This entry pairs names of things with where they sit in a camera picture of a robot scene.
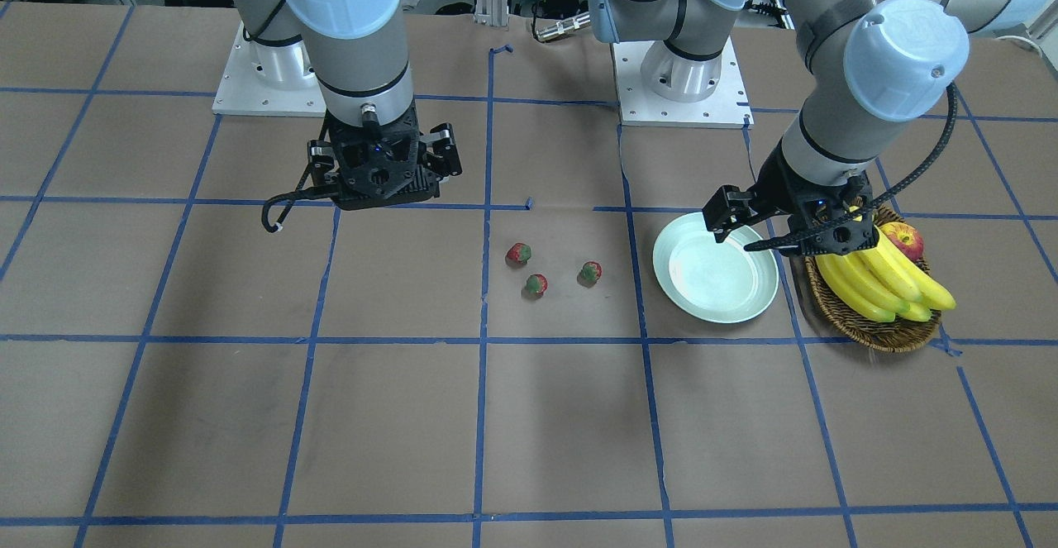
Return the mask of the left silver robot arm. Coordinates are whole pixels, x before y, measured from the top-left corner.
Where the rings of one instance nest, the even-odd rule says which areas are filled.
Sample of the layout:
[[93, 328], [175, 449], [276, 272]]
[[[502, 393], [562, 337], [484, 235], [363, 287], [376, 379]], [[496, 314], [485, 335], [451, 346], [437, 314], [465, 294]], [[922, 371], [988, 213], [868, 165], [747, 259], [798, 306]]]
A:
[[[653, 42], [645, 74], [676, 98], [675, 70], [716, 69], [749, 0], [589, 0], [605, 43]], [[873, 214], [918, 179], [955, 130], [956, 77], [975, 33], [1007, 31], [1048, 0], [779, 0], [815, 88], [752, 186], [725, 185], [704, 226], [730, 232], [789, 217], [789, 233], [751, 243], [783, 255], [876, 246]]]

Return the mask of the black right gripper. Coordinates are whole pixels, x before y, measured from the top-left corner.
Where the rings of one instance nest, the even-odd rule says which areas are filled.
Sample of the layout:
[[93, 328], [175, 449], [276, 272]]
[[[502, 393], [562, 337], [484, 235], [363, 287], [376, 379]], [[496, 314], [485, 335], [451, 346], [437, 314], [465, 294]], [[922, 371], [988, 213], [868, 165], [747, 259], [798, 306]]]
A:
[[364, 117], [352, 126], [325, 112], [322, 138], [307, 144], [310, 200], [328, 198], [344, 212], [423, 202], [464, 171], [449, 122], [423, 133], [413, 105], [387, 125], [372, 112]]

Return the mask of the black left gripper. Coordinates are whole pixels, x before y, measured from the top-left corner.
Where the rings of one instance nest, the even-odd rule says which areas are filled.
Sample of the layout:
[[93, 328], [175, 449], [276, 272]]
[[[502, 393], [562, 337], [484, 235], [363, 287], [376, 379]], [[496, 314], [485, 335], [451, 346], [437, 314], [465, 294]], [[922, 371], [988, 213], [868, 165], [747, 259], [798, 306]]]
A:
[[785, 214], [788, 235], [751, 242], [744, 250], [777, 250], [794, 258], [849, 255], [877, 246], [876, 207], [865, 173], [841, 176], [837, 186], [819, 185], [794, 171], [781, 146], [776, 146], [751, 187], [743, 191], [734, 185], [722, 185], [700, 212], [704, 225], [718, 244], [736, 229]]

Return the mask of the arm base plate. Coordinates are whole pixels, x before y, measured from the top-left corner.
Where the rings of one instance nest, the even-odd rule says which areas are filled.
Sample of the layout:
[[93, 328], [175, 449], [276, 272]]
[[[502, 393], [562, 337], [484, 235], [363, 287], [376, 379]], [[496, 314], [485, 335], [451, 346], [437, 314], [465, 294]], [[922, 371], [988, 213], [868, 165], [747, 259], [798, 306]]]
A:
[[237, 28], [212, 103], [215, 114], [322, 117], [325, 110], [305, 44], [262, 45]]
[[718, 57], [707, 61], [678, 57], [662, 42], [616, 43], [612, 55], [624, 126], [755, 125], [731, 40]]

